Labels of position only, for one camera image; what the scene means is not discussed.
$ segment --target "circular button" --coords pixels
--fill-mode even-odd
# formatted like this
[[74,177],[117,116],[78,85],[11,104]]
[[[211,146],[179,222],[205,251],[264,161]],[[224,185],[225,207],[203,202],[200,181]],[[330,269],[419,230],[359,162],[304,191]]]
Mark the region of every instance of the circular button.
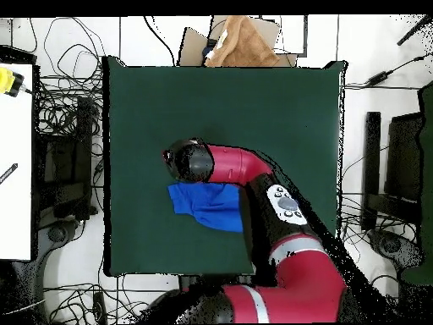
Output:
[[292,198],[283,197],[278,201],[278,206],[282,209],[287,209],[288,211],[296,211],[298,209],[298,203]]

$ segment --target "white floor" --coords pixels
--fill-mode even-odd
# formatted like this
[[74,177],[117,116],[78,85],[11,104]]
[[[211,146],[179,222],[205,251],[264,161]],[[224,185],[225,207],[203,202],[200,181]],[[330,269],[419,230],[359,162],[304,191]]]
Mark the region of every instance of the white floor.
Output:
[[[291,46],[299,47],[302,43],[302,30],[299,26],[290,25],[290,18],[283,16],[286,49]],[[402,46],[397,41],[409,30],[420,16],[410,15],[309,15],[308,28],[308,56],[299,58],[299,67],[323,67],[330,61],[348,61],[346,83],[364,83],[374,74],[382,70],[389,70],[416,56],[431,51],[426,31],[413,36]],[[120,56],[127,65],[139,66],[171,66],[171,57],[167,49],[146,28],[142,17],[121,18],[121,36],[119,35],[119,18],[81,18],[82,21],[101,38],[105,54]],[[157,29],[162,38],[172,49],[175,60],[182,40],[184,27],[189,26],[207,35],[210,17],[155,17]],[[60,19],[53,23],[51,32],[46,39],[52,19],[33,19],[38,40],[35,54],[37,63],[41,66],[41,75],[54,74],[50,60],[44,51],[44,42],[47,52],[56,63],[61,54],[73,44],[82,42],[92,49],[89,39],[80,27],[70,19]],[[19,26],[14,28],[14,46],[31,50],[35,43],[28,19],[19,19]],[[10,33],[4,30],[0,23],[0,44],[10,44]],[[96,36],[92,35],[96,50],[103,55],[101,44]],[[62,62],[62,68],[72,70],[74,60],[81,49],[75,48],[69,58]],[[94,64],[89,56],[82,54],[77,76],[86,76]],[[423,62],[410,65],[393,74],[382,85],[421,87],[433,80],[432,57]],[[369,111],[380,111],[382,117],[381,144],[387,144],[387,127],[393,116],[419,111],[416,90],[403,89],[369,89],[346,90],[345,93],[345,128],[344,128],[344,156],[343,168],[360,159],[363,153],[364,118]],[[386,151],[382,153],[381,188],[383,189]],[[358,193],[361,191],[362,163],[350,168],[343,181],[343,192]],[[348,196],[359,201],[359,196]],[[91,218],[86,224],[83,236],[64,248],[55,251],[48,260],[45,273],[45,287],[59,287],[70,285],[96,284],[98,267],[102,258],[102,239],[104,233],[103,213]],[[366,243],[362,241],[356,245],[347,244],[349,253],[358,263],[367,279],[371,280],[379,274],[395,275],[391,263],[376,255]],[[101,284],[104,288],[116,290],[116,279],[101,275]],[[397,286],[390,279],[381,279],[376,287],[382,294],[397,295]],[[131,301],[154,300],[160,293],[140,292],[140,290],[168,290],[178,286],[178,279],[170,275],[128,275],[124,288]],[[67,290],[47,292],[46,304],[49,311],[54,310],[61,300],[71,294]],[[119,298],[126,301],[123,291]],[[85,303],[91,307],[91,297],[85,296]],[[116,308],[114,300],[106,298],[107,310]],[[119,316],[126,311],[119,309]],[[59,319],[69,319],[68,311],[61,311]]]

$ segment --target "blue cloth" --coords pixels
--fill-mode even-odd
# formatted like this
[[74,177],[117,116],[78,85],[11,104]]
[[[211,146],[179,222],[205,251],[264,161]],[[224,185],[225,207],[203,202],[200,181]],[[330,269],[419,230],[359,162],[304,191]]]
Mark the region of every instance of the blue cloth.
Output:
[[239,189],[214,183],[177,183],[168,186],[176,214],[194,216],[198,223],[228,232],[243,232]]

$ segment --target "red robot arm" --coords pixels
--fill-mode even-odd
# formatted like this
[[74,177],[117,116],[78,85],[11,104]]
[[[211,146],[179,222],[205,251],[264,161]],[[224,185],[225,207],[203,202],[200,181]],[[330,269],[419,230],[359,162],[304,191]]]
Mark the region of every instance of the red robot arm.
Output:
[[302,208],[266,162],[252,151],[200,140],[178,141],[163,157],[177,180],[242,187],[248,198],[255,284],[171,293],[150,306],[147,322],[169,311],[167,322],[179,323],[338,321],[347,286]]

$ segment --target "green mat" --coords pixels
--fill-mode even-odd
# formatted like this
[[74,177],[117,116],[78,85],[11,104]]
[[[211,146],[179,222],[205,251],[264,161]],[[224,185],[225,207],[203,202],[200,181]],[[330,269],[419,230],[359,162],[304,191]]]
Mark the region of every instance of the green mat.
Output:
[[410,284],[433,285],[433,82],[419,90],[419,107],[425,124],[419,134],[423,152],[421,191],[421,246],[424,262],[419,267],[407,268],[402,279]]
[[112,275],[252,272],[243,235],[174,214],[162,150],[179,139],[263,151],[335,233],[344,62],[327,69],[127,68],[108,58],[106,66]]

